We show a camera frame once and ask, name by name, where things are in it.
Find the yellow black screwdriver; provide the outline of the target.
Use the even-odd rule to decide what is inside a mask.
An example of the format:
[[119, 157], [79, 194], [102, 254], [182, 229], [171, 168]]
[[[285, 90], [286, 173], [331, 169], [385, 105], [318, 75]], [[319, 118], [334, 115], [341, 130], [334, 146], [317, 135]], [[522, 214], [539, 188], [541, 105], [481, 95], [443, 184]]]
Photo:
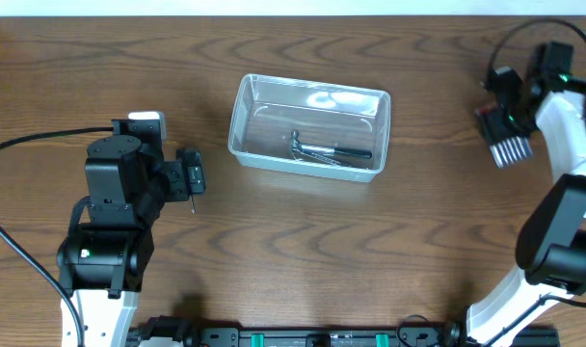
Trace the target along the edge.
[[189, 201], [191, 203], [191, 211], [192, 211], [192, 213], [193, 214], [196, 214], [197, 213], [196, 212], [197, 210], [196, 210], [196, 205], [195, 205], [195, 201], [194, 201], [194, 195], [192, 195], [192, 194], [189, 195]]

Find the precision screwdriver set case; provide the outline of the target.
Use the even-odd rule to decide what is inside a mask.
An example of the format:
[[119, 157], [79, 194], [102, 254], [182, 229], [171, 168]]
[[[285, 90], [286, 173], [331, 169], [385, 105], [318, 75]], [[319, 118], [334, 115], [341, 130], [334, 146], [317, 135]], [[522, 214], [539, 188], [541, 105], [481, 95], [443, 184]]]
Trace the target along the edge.
[[504, 107], [482, 107], [475, 111], [475, 116], [482, 138], [499, 169], [513, 166], [532, 156], [528, 134]]

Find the silver combination wrench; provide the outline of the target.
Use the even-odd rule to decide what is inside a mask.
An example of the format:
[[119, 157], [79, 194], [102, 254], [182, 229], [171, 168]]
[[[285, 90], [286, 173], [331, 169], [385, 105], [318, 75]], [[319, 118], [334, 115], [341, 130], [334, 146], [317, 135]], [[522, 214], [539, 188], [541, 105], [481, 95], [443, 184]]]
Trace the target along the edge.
[[351, 168], [351, 165], [348, 164], [348, 163], [345, 163], [345, 162], [342, 162], [342, 161], [338, 161], [338, 160], [332, 159], [332, 158], [330, 158], [328, 156], [319, 154], [319, 153], [314, 152], [314, 151], [308, 151], [308, 150], [304, 150], [304, 149], [295, 149], [295, 148], [293, 148], [291, 150], [291, 153], [292, 153], [292, 155], [293, 155], [293, 157], [294, 157], [295, 160], [298, 160], [297, 154], [301, 154], [301, 155], [304, 155], [306, 157], [309, 157], [309, 158], [318, 160], [318, 161], [320, 161], [320, 162], [322, 162], [324, 164], [329, 164], [329, 165], [338, 166], [338, 167]]

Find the small hammer black handle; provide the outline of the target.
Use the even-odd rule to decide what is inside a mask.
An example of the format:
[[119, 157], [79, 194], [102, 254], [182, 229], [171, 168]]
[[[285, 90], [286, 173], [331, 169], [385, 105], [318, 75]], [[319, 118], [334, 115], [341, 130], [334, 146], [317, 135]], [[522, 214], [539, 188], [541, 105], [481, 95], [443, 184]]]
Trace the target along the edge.
[[308, 151], [314, 151], [319, 154], [328, 156], [332, 159], [336, 155], [340, 156], [348, 156], [360, 159], [371, 159], [372, 152], [365, 149], [354, 149], [354, 148], [347, 148], [347, 147], [323, 147], [318, 145], [310, 145], [301, 143], [299, 141], [299, 132], [297, 130], [293, 130], [291, 132], [291, 141], [290, 141], [290, 150], [293, 148], [295, 149], [304, 149]]

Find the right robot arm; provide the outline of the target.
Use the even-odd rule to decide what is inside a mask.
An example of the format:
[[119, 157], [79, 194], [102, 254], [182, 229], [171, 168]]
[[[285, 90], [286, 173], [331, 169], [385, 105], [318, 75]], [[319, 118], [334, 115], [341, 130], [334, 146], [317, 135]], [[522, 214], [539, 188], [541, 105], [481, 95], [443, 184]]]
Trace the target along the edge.
[[564, 67], [536, 67], [526, 80], [505, 67], [489, 71], [486, 88], [496, 104], [477, 116], [496, 166], [528, 157], [540, 132], [553, 185], [519, 232], [515, 266], [446, 333], [448, 346], [512, 346], [553, 306], [586, 308], [586, 82]]

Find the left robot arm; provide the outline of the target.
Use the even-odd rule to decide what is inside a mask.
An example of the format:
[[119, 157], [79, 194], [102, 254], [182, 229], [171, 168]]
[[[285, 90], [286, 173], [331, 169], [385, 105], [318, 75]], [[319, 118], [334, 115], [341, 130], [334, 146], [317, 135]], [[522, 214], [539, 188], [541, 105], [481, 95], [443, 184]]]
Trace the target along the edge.
[[71, 212], [57, 253], [65, 346], [122, 346], [154, 250], [151, 228], [168, 202], [206, 190], [200, 152], [164, 157], [167, 124], [159, 111], [113, 120], [110, 136], [87, 148], [87, 197]]

